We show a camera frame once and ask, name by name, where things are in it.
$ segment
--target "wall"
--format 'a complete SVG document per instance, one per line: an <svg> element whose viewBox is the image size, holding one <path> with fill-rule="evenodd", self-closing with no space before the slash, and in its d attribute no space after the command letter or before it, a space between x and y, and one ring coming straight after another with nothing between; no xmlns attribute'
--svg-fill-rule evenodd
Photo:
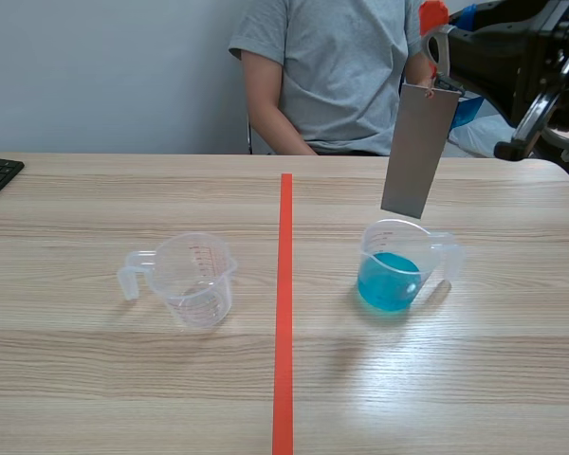
<svg viewBox="0 0 569 455"><path fill-rule="evenodd" d="M457 12L469 5L473 5L475 3L487 3L489 1L491 0L445 0L445 3L451 12Z"/></svg>
<svg viewBox="0 0 569 455"><path fill-rule="evenodd" d="M247 0L0 0L0 151L244 153Z"/></svg>

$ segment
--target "red stripe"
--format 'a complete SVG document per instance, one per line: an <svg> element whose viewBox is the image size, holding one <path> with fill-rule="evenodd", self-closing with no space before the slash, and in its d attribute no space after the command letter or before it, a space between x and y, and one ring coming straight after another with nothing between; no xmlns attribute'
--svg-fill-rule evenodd
<svg viewBox="0 0 569 455"><path fill-rule="evenodd" d="M278 241L272 455L293 455L293 175L283 174Z"/></svg>

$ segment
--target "gray t-shirt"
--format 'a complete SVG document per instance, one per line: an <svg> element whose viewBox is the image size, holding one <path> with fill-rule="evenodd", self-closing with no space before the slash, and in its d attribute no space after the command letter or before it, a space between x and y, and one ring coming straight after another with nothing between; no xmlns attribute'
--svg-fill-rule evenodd
<svg viewBox="0 0 569 455"><path fill-rule="evenodd" d="M284 68L281 109L317 151L389 155L420 51L419 0L250 0L229 44Z"/></svg>

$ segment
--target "empty measuring cup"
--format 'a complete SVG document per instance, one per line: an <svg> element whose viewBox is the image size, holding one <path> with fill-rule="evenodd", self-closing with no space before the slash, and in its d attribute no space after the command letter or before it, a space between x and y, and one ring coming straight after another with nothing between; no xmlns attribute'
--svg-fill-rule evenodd
<svg viewBox="0 0 569 455"><path fill-rule="evenodd" d="M231 308L230 280L236 267L225 242L192 233L175 237L156 251L130 253L118 278L127 300L139 297L140 273L176 318L191 327L211 327Z"/></svg>
<svg viewBox="0 0 569 455"><path fill-rule="evenodd" d="M434 269L445 263L453 281L464 263L464 249L447 233L430 233L402 220L383 220L362 237L358 292L385 311L409 308Z"/></svg>

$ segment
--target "metal plate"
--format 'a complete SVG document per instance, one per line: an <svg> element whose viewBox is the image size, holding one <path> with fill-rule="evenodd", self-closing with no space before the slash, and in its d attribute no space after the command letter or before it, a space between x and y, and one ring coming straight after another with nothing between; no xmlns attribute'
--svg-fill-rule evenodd
<svg viewBox="0 0 569 455"><path fill-rule="evenodd" d="M403 85L381 208L420 219L460 93Z"/></svg>

